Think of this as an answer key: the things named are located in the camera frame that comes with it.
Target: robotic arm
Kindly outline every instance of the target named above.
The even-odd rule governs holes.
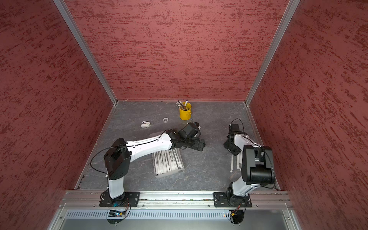
[[[234,156],[243,152],[241,177],[227,189],[230,204],[238,205],[237,198],[247,197],[256,187],[275,183],[272,149],[258,145],[246,133],[239,131],[239,125],[229,125],[224,147]]]
[[[112,199],[124,193],[124,176],[128,173],[130,162],[139,157],[161,150],[174,148],[191,148],[203,151],[206,146],[197,122],[188,123],[180,131],[166,130],[161,135],[139,141],[117,139],[104,155],[105,166],[109,178],[109,195]]]

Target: gray table surface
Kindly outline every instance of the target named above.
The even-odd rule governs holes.
[[[241,102],[191,102],[193,121],[201,126],[201,138],[206,140],[203,152],[187,148],[181,151],[184,171],[178,174],[157,179],[153,172],[152,155],[143,156],[130,163],[129,172],[124,178],[125,190],[219,190],[224,191],[230,182],[240,177],[236,169],[230,173],[231,154],[224,147],[228,133],[228,125],[235,118],[244,123],[245,132],[255,140],[254,134]],[[149,128],[141,128],[142,121],[151,122]],[[150,134],[167,129],[181,129],[187,124],[179,118],[175,102],[119,102],[99,150],[110,147],[118,138],[135,141],[148,138]],[[101,152],[95,157],[92,165],[105,170]],[[107,178],[105,174],[88,169],[79,189],[105,190]]]

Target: red textured wall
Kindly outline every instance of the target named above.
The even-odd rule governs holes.
[[[119,100],[244,100],[289,0],[66,0]]]
[[[112,103],[51,0],[0,2],[0,229],[45,229]]]
[[[367,12],[302,0],[251,102],[304,230],[368,229]]]

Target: ventilation grille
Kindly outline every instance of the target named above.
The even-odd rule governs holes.
[[[68,210],[65,219],[122,219],[108,217],[109,210]],[[130,211],[126,219],[219,220],[229,219],[228,210],[139,210]]]
[[[225,210],[132,210],[127,219],[213,220],[228,219]]]
[[[68,210],[65,219],[106,219],[108,210]]]

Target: black mounting plate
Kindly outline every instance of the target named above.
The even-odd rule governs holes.
[[[135,208],[138,205],[139,195],[140,195],[139,192],[124,192],[124,194],[121,195],[120,197],[111,199],[109,195],[109,191],[106,190],[105,192],[101,194],[100,207],[114,207],[115,208],[117,207],[117,206],[113,206],[115,202],[119,202],[119,201],[124,202],[126,201],[126,198],[128,198],[130,206]]]
[[[241,208],[251,208],[252,201],[250,196],[239,197],[232,195],[230,199],[228,199],[226,192],[214,192],[213,193],[213,202],[216,208],[228,208],[228,207],[238,207],[240,204]]]

